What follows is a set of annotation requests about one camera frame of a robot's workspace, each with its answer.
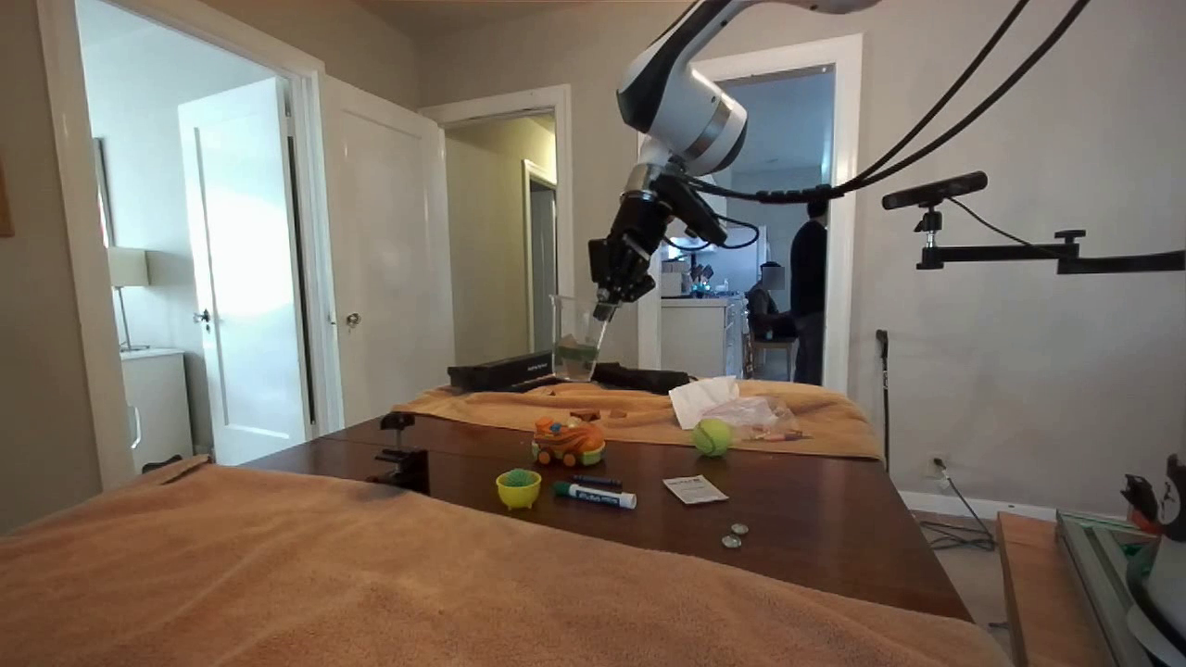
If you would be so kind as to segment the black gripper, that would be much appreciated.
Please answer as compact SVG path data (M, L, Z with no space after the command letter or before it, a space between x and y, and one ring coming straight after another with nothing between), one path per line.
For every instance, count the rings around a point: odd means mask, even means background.
M613 323L619 303L641 301L657 278L648 275L671 224L671 207L657 189L629 189L605 238L590 241L590 278L596 286L590 319Z

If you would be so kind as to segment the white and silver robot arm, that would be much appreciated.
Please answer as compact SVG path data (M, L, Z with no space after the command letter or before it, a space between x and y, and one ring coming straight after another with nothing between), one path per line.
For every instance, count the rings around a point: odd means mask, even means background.
M726 231L698 192L703 175L729 168L747 133L747 113L694 68L694 56L746 8L794 5L818 14L851 14L876 0L694 0L621 76L619 119L641 133L638 165L619 196L619 215L590 246L596 283L594 319L613 323L657 278L648 259L666 224L685 224L699 241L721 246Z

